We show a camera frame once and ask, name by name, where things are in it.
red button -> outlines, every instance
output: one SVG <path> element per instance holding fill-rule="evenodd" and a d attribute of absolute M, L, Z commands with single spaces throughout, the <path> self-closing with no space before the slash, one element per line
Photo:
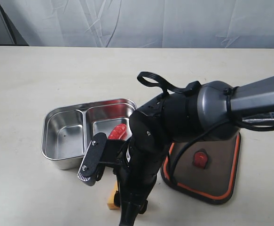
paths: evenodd
<path fill-rule="evenodd" d="M 203 151 L 198 151 L 194 154 L 193 156 L 193 165 L 204 169 L 207 165 L 208 162 L 208 156 L 205 152 Z"/>

tabletop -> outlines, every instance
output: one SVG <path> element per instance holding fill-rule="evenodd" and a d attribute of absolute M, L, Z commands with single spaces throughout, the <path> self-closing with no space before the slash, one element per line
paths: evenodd
<path fill-rule="evenodd" d="M 59 170 L 41 153 L 52 109 L 128 98 L 138 106 L 160 93 L 136 76 L 151 71 L 184 87 L 199 80 L 241 86 L 274 75 L 274 49 L 0 47 L 0 226 L 119 223 L 106 202 L 115 176 L 93 187 L 77 169 Z M 241 131 L 233 197 L 209 205 L 169 188 L 158 174 L 148 210 L 135 225 L 274 225 L 274 132 Z"/>

divided metal container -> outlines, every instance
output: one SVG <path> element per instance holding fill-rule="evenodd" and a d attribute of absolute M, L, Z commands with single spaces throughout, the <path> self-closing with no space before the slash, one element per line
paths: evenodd
<path fill-rule="evenodd" d="M 124 123 L 125 138 L 131 136 L 128 117 L 136 108 L 128 99 L 57 108 L 45 117 L 42 153 L 62 170 L 78 167 L 96 133 L 108 136 L 115 126 Z"/>

white curtain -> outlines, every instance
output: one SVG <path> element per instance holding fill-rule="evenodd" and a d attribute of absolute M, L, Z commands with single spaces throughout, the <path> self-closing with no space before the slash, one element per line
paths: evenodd
<path fill-rule="evenodd" d="M 274 0 L 0 0 L 31 46 L 274 48 Z"/>

yellow object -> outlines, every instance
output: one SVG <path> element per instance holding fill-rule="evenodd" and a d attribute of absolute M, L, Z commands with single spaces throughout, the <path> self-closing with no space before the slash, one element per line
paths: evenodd
<path fill-rule="evenodd" d="M 117 183 L 117 181 L 116 181 L 116 183 L 114 185 L 114 189 L 111 192 L 111 194 L 109 196 L 109 199 L 108 199 L 108 203 L 107 203 L 108 204 L 108 208 L 110 210 L 118 210 L 118 209 L 120 209 L 119 207 L 117 207 L 117 206 L 114 205 L 114 195 L 115 195 L 116 191 L 118 191 L 118 183 Z"/>

